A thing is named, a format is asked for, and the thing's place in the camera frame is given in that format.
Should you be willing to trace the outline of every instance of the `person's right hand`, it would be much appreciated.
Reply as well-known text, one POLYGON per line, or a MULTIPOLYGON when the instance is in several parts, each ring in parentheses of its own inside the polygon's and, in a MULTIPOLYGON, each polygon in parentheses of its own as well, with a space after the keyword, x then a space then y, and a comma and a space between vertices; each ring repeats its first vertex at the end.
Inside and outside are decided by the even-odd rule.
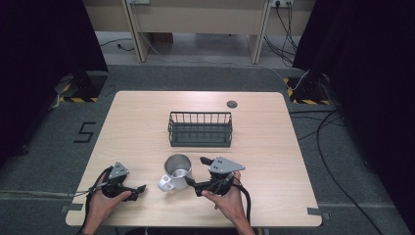
MULTIPOLYGON (((234 172, 234 184, 240 184, 241 173, 234 172)), ((242 204, 241 191, 236 187, 231 187, 229 192, 223 196, 212 195, 209 191, 202 191, 202 195, 214 202, 214 208, 220 211, 235 225, 239 234, 254 234, 250 223, 247 220, 242 204)))

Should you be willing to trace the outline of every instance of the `wooden desk panel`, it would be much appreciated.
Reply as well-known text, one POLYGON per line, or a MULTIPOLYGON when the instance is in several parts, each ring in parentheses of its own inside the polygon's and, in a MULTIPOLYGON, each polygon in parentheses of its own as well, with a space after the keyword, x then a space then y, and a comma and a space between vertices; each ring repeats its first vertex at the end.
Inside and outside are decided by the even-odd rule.
MULTIPOLYGON (((124 185, 147 189, 137 202, 121 203, 106 221, 117 226, 202 226, 232 224, 209 200, 196 197, 189 187, 164 193, 158 188, 163 163, 176 153, 192 161, 197 182, 209 180, 208 167, 199 157, 222 156, 246 167, 242 183, 252 198, 252 226, 318 226, 321 217, 307 214, 317 208, 296 134, 279 93, 122 91, 115 96, 91 159, 79 184, 86 190, 101 171, 119 161, 130 174, 124 185), (226 103, 238 102, 236 109, 226 103), (231 112, 230 148, 170 147, 168 118, 171 111, 231 112)), ((77 197, 74 203, 85 202, 77 197)), ((84 211, 70 211, 69 225, 80 225, 84 211)))

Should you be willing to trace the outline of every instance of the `human hand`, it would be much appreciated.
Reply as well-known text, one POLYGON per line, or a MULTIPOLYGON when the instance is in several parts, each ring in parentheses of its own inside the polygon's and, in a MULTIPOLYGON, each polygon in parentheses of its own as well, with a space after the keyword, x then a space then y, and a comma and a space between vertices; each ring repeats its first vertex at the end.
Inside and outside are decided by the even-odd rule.
MULTIPOLYGON (((101 176, 98 185, 102 184, 106 174, 101 176)), ((88 217, 86 218, 85 227, 82 230, 83 234, 95 234, 101 223, 110 216, 115 209, 115 206, 127 199, 131 195, 130 191, 125 191, 114 198, 108 198, 103 194, 101 189, 95 189, 89 204, 88 217)))
MULTIPOLYGON (((234 172, 234 184, 240 184, 241 173, 234 172)), ((236 187, 231 187, 229 192, 223 196, 212 195, 209 191, 202 191, 202 195, 214 202, 214 208, 220 209, 237 228, 239 234, 254 234, 250 223, 247 220, 242 204, 241 190, 236 187)))

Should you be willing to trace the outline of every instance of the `white cup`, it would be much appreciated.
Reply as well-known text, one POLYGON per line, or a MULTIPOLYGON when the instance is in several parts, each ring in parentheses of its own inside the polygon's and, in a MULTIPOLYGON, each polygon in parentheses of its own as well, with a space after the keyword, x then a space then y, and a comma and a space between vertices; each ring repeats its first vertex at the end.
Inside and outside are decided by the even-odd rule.
POLYGON ((189 158, 176 154, 164 163, 165 175, 159 182, 159 188, 166 192, 172 189, 185 189, 189 185, 184 176, 192 177, 192 164, 189 158))

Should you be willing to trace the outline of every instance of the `wall socket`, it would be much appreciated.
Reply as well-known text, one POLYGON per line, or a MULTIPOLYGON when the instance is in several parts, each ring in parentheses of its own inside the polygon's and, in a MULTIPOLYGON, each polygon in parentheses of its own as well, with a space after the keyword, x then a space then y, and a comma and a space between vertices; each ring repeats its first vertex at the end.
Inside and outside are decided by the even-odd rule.
POLYGON ((280 1, 280 8, 288 8, 288 3, 291 3, 291 6, 294 4, 294 0, 271 0, 272 5, 271 7, 275 7, 275 3, 280 1))

